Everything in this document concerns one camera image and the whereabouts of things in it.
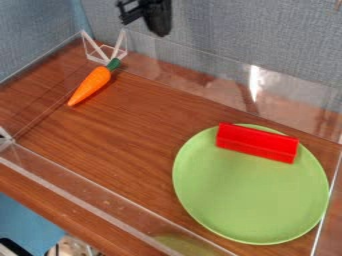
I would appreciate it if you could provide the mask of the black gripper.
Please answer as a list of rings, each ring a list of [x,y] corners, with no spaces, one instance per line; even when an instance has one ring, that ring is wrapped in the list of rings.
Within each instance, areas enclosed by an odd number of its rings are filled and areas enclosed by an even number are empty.
[[[172,28],[170,0],[117,0],[118,18],[124,25],[144,17],[146,27],[158,37],[169,34]]]

